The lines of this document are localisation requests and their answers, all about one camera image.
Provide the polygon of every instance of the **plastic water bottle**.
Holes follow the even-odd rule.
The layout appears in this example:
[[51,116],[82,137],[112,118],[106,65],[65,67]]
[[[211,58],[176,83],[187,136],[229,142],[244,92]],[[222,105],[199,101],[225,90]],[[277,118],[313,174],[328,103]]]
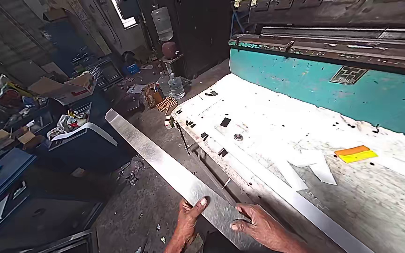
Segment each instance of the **plastic water bottle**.
[[182,86],[182,80],[180,77],[175,77],[174,73],[170,74],[170,80],[168,85],[172,89],[172,95],[175,99],[181,99],[185,95],[184,87]]
[[159,82],[159,86],[162,89],[162,93],[164,96],[168,97],[172,94],[172,89],[168,85],[168,81],[170,80],[170,77],[165,75],[165,73],[160,72],[160,77],[157,82]]
[[159,39],[161,41],[169,41],[173,37],[172,22],[170,20],[170,15],[168,14],[168,9],[162,7],[151,12],[153,16],[154,24],[156,25],[157,34],[159,34]]

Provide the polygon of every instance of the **aluminum strip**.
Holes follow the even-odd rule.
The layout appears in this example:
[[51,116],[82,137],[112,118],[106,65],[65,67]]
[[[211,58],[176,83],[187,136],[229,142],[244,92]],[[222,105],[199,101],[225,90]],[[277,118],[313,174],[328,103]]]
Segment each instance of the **aluminum strip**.
[[234,232],[230,228],[231,222],[245,219],[244,216],[177,160],[113,109],[106,113],[106,120],[190,204],[195,205],[202,197],[208,197],[209,205],[202,215],[239,250],[268,251],[250,236]]

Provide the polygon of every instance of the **left hand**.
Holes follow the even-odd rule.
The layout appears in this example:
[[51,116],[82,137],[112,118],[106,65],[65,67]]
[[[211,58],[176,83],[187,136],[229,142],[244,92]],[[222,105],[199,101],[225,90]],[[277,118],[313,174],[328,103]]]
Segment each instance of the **left hand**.
[[192,207],[185,199],[179,203],[177,226],[172,239],[168,243],[165,252],[181,252],[185,246],[191,244],[196,238],[195,225],[197,217],[206,209],[207,199],[201,198],[195,207]]

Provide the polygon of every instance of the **workbench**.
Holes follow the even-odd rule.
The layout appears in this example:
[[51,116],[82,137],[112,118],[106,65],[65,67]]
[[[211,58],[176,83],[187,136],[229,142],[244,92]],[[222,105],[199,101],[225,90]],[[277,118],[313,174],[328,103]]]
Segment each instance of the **workbench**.
[[[299,205],[304,201],[371,251],[405,252],[405,135],[259,84],[231,73],[178,105],[171,115],[232,179],[229,184],[235,183],[318,252],[344,252],[349,242],[337,238],[335,243],[331,238],[337,228],[307,215],[307,205]],[[334,153],[361,145],[378,157],[346,164]],[[337,185],[320,181],[303,162],[299,166],[305,167],[287,162],[304,160],[301,150],[321,150]],[[289,186],[282,173],[288,164],[306,189]]]

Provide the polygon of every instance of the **yellow sticker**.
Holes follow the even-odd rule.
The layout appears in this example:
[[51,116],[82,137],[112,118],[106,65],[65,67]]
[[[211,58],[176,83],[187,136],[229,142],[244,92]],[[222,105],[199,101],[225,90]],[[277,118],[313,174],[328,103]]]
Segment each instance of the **yellow sticker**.
[[344,162],[346,162],[347,164],[352,163],[352,162],[357,162],[360,160],[365,160],[368,158],[372,158],[372,157],[377,157],[378,155],[373,152],[372,150],[368,150],[368,151],[362,151],[359,153],[355,153],[355,154],[349,154],[349,155],[339,155],[340,159],[343,160]]

